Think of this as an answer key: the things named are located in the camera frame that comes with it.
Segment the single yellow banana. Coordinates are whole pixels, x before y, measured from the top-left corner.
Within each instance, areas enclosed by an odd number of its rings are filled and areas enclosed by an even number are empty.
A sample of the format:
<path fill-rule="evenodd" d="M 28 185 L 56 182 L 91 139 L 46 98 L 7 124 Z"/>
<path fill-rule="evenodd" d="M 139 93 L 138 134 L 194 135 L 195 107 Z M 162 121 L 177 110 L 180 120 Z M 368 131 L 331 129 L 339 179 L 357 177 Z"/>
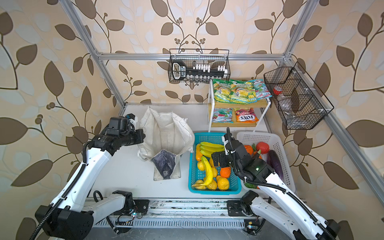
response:
<path fill-rule="evenodd" d="M 205 165 L 205 172 L 206 172 L 206 179 L 204 180 L 204 185 L 207 186 L 209 185 L 212 180 L 213 180 L 213 177 L 212 177 L 212 169 L 211 169 L 211 165 L 209 163 L 209 161 L 207 160 L 207 158 L 205 156 L 202 156 L 202 160 L 201 160 L 204 165 Z"/>

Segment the white canvas grocery bag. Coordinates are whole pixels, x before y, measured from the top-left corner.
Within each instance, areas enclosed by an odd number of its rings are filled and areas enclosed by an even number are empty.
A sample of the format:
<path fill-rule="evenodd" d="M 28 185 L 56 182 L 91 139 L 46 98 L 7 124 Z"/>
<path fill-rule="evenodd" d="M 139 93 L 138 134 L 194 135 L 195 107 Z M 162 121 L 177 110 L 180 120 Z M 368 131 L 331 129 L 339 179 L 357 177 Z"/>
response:
<path fill-rule="evenodd" d="M 179 179 L 182 154 L 194 152 L 195 135 L 187 120 L 148 108 L 139 128 L 146 136 L 139 144 L 138 157 L 154 165 L 154 181 Z"/>

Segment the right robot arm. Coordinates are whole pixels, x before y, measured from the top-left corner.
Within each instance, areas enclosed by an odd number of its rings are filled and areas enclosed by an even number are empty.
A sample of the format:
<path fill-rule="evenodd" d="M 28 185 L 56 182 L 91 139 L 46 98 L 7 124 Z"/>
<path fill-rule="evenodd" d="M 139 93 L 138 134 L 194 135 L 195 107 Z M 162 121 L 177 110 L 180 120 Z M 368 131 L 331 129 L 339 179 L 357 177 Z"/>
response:
<path fill-rule="evenodd" d="M 232 167 L 234 174 L 245 183 L 258 186 L 274 200 L 279 208 L 271 206 L 256 192 L 243 197 L 243 211 L 255 214 L 273 224 L 292 240 L 334 240 L 341 227 L 334 220 L 326 220 L 310 209 L 281 180 L 264 160 L 251 156 L 245 146 L 235 140 L 230 130 L 223 135 L 225 150 L 213 154 L 214 163 Z"/>

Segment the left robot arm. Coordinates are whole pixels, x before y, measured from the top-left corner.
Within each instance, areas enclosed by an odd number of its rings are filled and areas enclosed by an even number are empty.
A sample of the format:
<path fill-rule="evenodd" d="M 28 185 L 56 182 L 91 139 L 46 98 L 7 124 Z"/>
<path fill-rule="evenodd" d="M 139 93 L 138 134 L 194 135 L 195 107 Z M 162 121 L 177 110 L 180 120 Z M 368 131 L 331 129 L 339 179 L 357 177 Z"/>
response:
<path fill-rule="evenodd" d="M 114 191 L 93 206 L 85 207 L 88 194 L 106 163 L 121 147 L 142 144 L 146 135 L 136 129 L 137 117 L 128 114 L 112 117 L 102 132 L 83 145 L 82 162 L 63 190 L 48 206 L 35 213 L 38 225 L 30 236 L 36 239 L 40 231 L 49 237 L 83 240 L 92 227 L 114 212 L 136 211 L 133 195 Z"/>

